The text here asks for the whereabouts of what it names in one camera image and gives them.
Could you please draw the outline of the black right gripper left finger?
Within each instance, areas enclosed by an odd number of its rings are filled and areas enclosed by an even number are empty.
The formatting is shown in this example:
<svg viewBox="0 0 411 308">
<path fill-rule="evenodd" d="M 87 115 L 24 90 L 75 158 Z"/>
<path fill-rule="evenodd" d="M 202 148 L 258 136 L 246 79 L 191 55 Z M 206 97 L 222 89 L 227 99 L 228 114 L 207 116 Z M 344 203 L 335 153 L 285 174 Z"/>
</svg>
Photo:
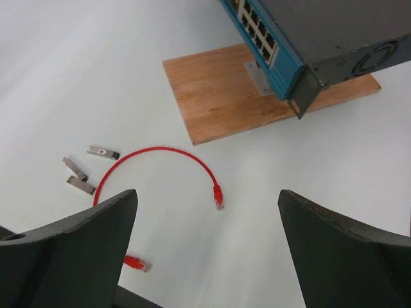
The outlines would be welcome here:
<svg viewBox="0 0 411 308">
<path fill-rule="evenodd" d="M 1 307 L 111 307 L 137 212 L 125 190 L 1 239 Z"/>
</svg>

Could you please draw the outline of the silver SFP module black end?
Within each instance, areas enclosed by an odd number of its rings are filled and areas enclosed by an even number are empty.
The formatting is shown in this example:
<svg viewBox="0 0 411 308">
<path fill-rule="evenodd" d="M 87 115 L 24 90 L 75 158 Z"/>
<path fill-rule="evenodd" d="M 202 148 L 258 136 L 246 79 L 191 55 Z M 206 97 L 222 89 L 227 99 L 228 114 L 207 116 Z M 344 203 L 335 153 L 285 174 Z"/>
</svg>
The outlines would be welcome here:
<svg viewBox="0 0 411 308">
<path fill-rule="evenodd" d="M 78 177 L 82 182 L 88 181 L 89 177 L 70 159 L 64 157 L 64 164 Z"/>
</svg>

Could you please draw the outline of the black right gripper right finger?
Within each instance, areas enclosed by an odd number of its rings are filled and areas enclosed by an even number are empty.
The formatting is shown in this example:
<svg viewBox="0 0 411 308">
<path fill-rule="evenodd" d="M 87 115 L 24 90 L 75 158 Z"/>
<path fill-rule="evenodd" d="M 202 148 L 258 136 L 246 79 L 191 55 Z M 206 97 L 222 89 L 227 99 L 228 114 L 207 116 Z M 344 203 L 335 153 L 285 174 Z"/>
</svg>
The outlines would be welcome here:
<svg viewBox="0 0 411 308">
<path fill-rule="evenodd" d="M 410 238 L 283 189 L 278 207 L 306 307 L 410 307 Z"/>
</svg>

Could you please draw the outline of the silver SFP module blue latch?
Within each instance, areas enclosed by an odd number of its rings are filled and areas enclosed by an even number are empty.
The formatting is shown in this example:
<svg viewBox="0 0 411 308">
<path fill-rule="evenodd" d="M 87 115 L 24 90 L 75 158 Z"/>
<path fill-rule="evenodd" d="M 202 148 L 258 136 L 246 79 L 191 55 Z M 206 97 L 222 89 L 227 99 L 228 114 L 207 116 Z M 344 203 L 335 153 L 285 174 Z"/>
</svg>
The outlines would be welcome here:
<svg viewBox="0 0 411 308">
<path fill-rule="evenodd" d="M 120 153 L 114 150 L 109 150 L 106 148 L 101 148 L 97 146 L 90 146 L 87 150 L 88 154 L 95 155 L 98 157 L 108 158 L 111 160 L 118 160 Z"/>
</svg>

